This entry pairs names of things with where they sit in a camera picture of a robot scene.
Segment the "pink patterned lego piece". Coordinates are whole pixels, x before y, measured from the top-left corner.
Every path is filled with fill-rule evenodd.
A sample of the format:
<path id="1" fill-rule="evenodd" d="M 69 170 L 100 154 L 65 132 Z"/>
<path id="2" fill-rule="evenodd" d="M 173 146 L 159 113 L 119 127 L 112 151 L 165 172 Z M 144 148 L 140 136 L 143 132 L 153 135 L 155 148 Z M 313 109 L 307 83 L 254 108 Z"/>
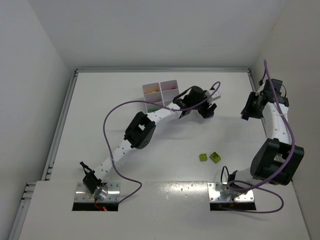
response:
<path id="1" fill-rule="evenodd" d="M 242 115 L 241 118 L 245 121 L 248 121 L 249 120 L 249 117 L 247 115 Z"/>

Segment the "lime green lego brick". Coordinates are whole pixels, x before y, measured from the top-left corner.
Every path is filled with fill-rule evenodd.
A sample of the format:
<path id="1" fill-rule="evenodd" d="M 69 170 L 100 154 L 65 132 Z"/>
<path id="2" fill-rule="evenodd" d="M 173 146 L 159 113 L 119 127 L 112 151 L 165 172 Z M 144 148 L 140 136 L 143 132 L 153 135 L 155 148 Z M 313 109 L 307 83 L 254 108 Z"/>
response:
<path id="1" fill-rule="evenodd" d="M 201 162 L 207 161 L 207 160 L 208 160 L 207 154 L 206 154 L 206 153 L 201 153 L 201 154 L 199 155 L 199 160 L 200 160 Z"/>

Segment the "red sloped lego brick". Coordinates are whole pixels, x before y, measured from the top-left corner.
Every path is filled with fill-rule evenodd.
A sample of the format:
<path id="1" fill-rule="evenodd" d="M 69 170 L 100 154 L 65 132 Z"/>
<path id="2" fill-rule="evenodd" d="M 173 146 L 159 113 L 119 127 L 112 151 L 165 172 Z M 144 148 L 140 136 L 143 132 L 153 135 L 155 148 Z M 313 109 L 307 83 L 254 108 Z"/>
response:
<path id="1" fill-rule="evenodd" d="M 171 86 L 171 87 L 166 87 L 166 88 L 165 88 L 165 91 L 175 90 L 175 89 L 177 89 L 177 87 Z"/>

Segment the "green square lego brick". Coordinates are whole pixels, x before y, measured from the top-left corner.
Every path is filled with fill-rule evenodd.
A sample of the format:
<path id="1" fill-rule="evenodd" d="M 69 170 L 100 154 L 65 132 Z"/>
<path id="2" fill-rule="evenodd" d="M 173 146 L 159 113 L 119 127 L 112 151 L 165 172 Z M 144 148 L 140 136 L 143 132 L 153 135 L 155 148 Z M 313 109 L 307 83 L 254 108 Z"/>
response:
<path id="1" fill-rule="evenodd" d="M 148 113 L 152 113 L 152 112 L 155 112 L 157 111 L 158 109 L 157 108 L 150 108 L 147 110 Z"/>

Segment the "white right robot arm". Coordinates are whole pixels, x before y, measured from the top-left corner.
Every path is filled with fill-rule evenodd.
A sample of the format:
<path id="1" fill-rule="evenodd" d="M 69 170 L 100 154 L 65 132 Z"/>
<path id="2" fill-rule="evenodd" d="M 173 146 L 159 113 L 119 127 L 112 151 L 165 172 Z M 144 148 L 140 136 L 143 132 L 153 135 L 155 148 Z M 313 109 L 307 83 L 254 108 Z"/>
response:
<path id="1" fill-rule="evenodd" d="M 264 184 L 286 186 L 302 161 L 305 151 L 296 145 L 289 126 L 289 100 L 281 93 L 282 83 L 277 79 L 266 80 L 257 92 L 249 94 L 241 117 L 261 119 L 266 140 L 250 167 L 236 170 L 228 177 L 228 190 L 244 193 Z"/>

